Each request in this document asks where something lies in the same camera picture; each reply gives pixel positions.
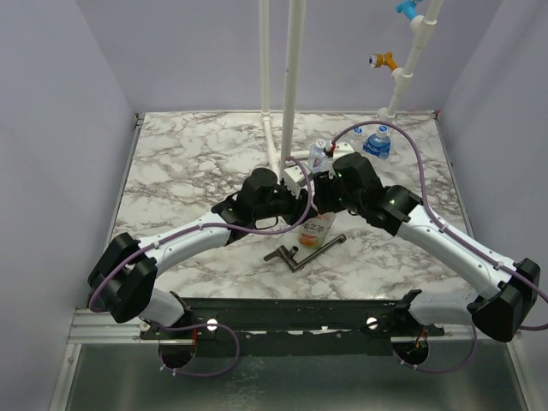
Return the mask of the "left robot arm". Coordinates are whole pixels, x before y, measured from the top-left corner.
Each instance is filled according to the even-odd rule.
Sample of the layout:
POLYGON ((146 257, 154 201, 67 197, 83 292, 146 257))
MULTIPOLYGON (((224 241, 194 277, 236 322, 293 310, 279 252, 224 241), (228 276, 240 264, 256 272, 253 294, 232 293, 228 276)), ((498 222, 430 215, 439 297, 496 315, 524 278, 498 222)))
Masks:
POLYGON ((273 229, 258 228, 259 220, 281 218, 292 230, 314 214, 306 165, 286 168, 281 178, 257 168, 239 192, 191 223, 141 239, 128 233, 116 236, 87 279, 92 290, 89 307, 95 313, 110 313, 119 324, 140 318, 159 324, 169 337, 183 337, 190 326, 189 309, 176 293, 156 289, 159 276, 246 235, 275 235, 273 229))

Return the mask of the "clear plastic bottle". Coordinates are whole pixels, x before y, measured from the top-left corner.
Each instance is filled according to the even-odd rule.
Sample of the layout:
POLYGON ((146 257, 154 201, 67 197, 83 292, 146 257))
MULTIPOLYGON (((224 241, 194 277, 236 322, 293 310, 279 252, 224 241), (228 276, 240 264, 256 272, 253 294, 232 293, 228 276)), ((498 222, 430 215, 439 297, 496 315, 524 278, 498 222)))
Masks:
POLYGON ((351 134, 346 141, 356 150, 361 151, 364 143, 364 136, 361 134, 351 134))

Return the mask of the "dark metal faucet handle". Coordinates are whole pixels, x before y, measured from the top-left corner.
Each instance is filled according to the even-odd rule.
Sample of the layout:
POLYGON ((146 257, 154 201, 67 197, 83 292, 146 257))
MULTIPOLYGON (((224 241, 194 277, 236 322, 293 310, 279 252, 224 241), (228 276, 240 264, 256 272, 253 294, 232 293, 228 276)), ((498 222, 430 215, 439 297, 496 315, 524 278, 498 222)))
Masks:
POLYGON ((297 246, 285 247, 281 245, 268 253, 263 260, 264 262, 269 262, 273 259, 280 259, 291 272, 297 272, 332 248, 342 245, 346 240, 347 236, 340 234, 326 242, 320 248, 306 253, 301 253, 297 246))

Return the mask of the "purple label plastic bottle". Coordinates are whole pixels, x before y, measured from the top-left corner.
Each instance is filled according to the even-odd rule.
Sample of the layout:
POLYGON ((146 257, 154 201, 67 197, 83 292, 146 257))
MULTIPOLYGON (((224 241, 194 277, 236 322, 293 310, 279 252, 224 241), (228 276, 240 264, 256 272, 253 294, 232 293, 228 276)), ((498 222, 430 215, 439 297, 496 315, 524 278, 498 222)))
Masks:
POLYGON ((326 171, 329 164, 324 149, 319 149, 313 144, 309 150, 307 166, 313 174, 326 171))

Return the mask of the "green orange label bottle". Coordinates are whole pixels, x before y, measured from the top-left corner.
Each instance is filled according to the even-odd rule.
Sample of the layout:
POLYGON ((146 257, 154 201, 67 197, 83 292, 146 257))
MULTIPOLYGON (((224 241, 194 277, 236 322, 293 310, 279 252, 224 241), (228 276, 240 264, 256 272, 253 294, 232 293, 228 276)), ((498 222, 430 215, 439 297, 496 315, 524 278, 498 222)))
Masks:
POLYGON ((336 214, 333 212, 308 219, 300 226, 297 241, 304 247, 321 248, 335 219, 336 214))

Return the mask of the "blue label plastic bottle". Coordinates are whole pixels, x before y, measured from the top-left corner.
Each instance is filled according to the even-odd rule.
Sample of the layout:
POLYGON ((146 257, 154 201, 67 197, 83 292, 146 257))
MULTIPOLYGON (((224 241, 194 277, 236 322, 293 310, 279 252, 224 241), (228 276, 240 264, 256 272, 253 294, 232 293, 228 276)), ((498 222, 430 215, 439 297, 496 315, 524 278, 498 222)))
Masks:
POLYGON ((387 159, 390 155, 390 136, 381 131, 371 134, 363 144, 363 150, 375 157, 387 159))

